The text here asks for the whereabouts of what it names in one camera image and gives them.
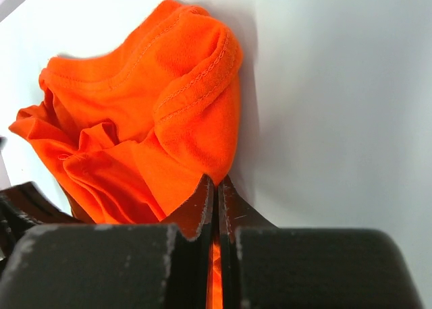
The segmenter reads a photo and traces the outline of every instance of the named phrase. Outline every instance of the white surface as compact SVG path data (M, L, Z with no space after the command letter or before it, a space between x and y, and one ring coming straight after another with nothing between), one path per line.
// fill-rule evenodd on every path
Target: white surface
M53 55L112 50L161 0L27 0L0 23L0 134L13 184L65 198L7 131ZM375 227L432 307L432 0L185 0L232 27L245 60L232 176L283 226Z

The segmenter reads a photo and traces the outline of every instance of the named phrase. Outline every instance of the orange fabric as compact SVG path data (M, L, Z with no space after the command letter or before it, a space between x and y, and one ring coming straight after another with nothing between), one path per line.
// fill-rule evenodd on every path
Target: orange fabric
M211 309L220 309L222 304L222 263L221 263L221 244L219 236L216 236L211 246L212 252L212 281L211 281Z
M94 222L154 223L230 169L241 60L227 26L166 0L106 56L52 58L10 130Z

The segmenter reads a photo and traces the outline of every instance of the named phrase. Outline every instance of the stitched seam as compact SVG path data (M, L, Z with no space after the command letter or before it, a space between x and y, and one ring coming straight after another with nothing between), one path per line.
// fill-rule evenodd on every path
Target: stitched seam
M169 96L167 96L165 99L163 99L162 103L156 108L155 111L158 111L166 102L170 101L171 99L175 98L177 95L179 95L180 93L184 92L185 90L189 89L192 85L194 85L195 83L197 83L199 80L201 80L203 77L205 77L218 63L219 61L222 59L222 57L225 55L225 52L227 50L227 46L228 46L228 41L230 39L230 34L227 33L227 37L225 39L225 42L223 44L223 49L222 51L219 53L219 55L217 56L217 58L212 62L212 64L210 64L210 66L205 69L204 71L202 71L201 73L199 73L197 75L197 77L195 77L195 79L193 79L192 81L190 81L187 85L185 85L184 87L182 87L181 89L175 91L174 93L170 94Z
M234 61L236 60L236 53L237 53L237 47L236 50L234 51L233 57L232 57L232 62L231 65L227 68L228 71L226 72L226 74L223 76L222 81L220 81L218 84L216 84L210 91L208 91L208 93L206 93L205 95L203 95L202 97L200 97L198 100L196 100L195 102L191 103L190 105L185 106L184 108L181 108L180 110L177 110L176 112L173 112L171 115L167 115L166 117L162 118L159 123L163 123L164 121L167 121L169 119L171 119L172 117L174 117L175 115L178 115L179 113L182 113L186 110L188 110L189 108L193 107L194 105L196 105L197 103L201 102L203 99L207 98L219 85L220 83L223 82L223 80L228 76L228 74L231 72L232 68L234 67Z
M196 10L196 9L191 9L190 10L190 12L192 12L192 13L198 13L198 11ZM130 74L134 71L134 69L135 69L135 67L138 65L138 63L140 62L140 60L142 59L142 57L144 56L144 54L147 52L147 50L155 43L155 41L160 37L160 36L162 36L163 34L165 34L165 33L167 33L167 32L169 32L177 23L178 23L178 21L180 20L180 17L182 16L182 14L183 13L181 13L179 16L178 16L178 18L177 18L177 20L172 24L172 25L170 25L168 28L165 28L162 32L160 32L158 35L156 35L156 37L154 37L151 41L150 41L150 43L144 48L144 50L141 52L141 55L138 57L138 59L135 61L135 64L132 66L132 68L130 69L130 71L128 72L128 74L126 75L126 77L120 82L120 83L118 83L118 84L116 84L115 86L110 86L107 90L108 91L110 91L110 90L113 90L114 88L117 88L118 86L120 86L120 85L122 85L124 82L126 82L127 80L128 80L128 78L130 77ZM55 75L55 76L58 76L58 77L60 77L60 78L64 78L64 79L66 79L66 80L69 80L69 81L73 81L73 82L76 82L76 83L86 83L86 84L92 84L92 83L98 83L98 82L105 82L105 81L108 81L108 80L110 80L111 78L107 78L107 79L105 79L105 80L101 80L101 81L98 81L98 82L85 82L85 81L81 81L81 80L75 80L75 79L72 79L72 78L69 78L69 77L67 77L67 76L63 76L63 75L60 75L60 74L56 74L56 73L52 73L53 75ZM96 90L92 90L92 91L102 91L102 90L104 90L104 88L102 88L102 89L96 89Z

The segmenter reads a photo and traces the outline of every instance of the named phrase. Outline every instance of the black plastic part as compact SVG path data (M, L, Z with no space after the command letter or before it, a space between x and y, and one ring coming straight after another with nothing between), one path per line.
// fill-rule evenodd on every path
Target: black plastic part
M175 225L36 226L3 272L0 308L196 308L198 248Z
M219 184L218 192L223 307L237 309L240 306L240 278L235 231L238 227L277 228L237 193L228 176Z
M182 250L182 248L174 250L173 261L178 263L181 273L172 281L181 281L182 287L191 287L192 290L190 291L195 294L194 299L196 298L195 303L189 304L185 308L206 308L207 305L207 290L210 287L209 275L212 269L209 251L213 230L217 225L212 220L214 193L213 182L210 177L204 175L193 195L161 222L162 224L175 223L178 225L183 236L187 238L187 241L182 241L182 247L194 250L191 251L187 259L176 252L176 250ZM192 265L185 265L186 261L192 263ZM186 282L185 277L192 278ZM180 298L190 297L190 293L181 292L179 287L173 289L179 291L178 297ZM176 307L178 304L176 297L168 298L167 301L169 304L167 308L180 308Z
M28 229L42 223L80 221L53 206L32 182L0 191L0 248L6 258Z
M396 245L379 231L239 229L241 308L421 308Z

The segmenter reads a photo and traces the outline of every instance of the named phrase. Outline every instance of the white background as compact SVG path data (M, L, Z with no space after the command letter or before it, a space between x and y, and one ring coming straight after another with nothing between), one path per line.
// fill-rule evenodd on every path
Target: white background
M0 23L0 134L12 184L67 201L7 131L40 103L56 54L107 53L162 0L27 0ZM401 247L432 307L432 0L184 0L242 43L232 177L281 226L374 227Z

